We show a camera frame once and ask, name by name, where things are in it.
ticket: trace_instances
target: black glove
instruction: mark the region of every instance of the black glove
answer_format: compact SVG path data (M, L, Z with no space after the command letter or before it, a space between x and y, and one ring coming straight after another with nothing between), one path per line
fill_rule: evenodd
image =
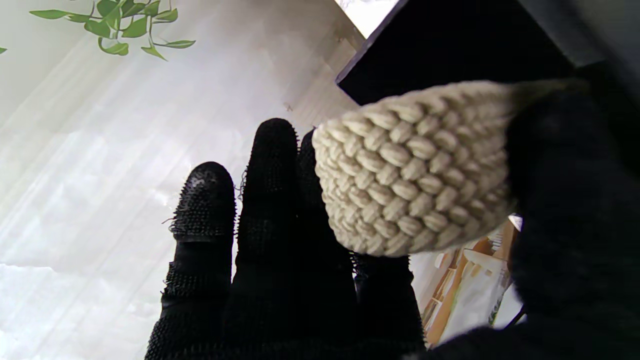
M354 257L336 242L311 136L298 154L285 120L258 128L233 283L232 180L217 163L189 175L146 359L397 359L424 348L408 259Z

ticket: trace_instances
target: sheer curtain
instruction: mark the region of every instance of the sheer curtain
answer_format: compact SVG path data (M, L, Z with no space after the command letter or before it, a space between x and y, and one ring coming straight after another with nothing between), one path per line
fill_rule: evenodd
M193 47L164 62L83 37L0 119L1 359L141 359L189 171L239 184L263 120L303 135L355 107L333 79L362 36L333 0L174 5L156 36Z

